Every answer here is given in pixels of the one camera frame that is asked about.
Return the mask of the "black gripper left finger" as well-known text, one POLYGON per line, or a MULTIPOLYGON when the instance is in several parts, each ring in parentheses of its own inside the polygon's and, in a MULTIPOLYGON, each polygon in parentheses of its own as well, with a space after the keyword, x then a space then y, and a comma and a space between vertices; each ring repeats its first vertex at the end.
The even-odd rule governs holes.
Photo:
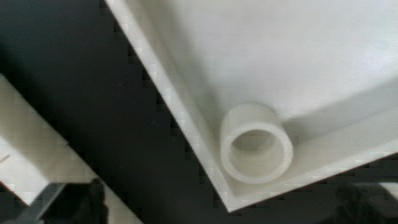
POLYGON ((52 183, 15 224, 107 224, 105 186, 98 178, 87 183, 52 183))

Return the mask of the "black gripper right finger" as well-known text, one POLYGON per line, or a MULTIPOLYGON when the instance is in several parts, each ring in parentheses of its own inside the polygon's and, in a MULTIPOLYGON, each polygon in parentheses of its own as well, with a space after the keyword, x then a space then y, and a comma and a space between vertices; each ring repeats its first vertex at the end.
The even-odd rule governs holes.
POLYGON ((377 183, 342 185, 333 224, 398 224, 398 199, 377 183))

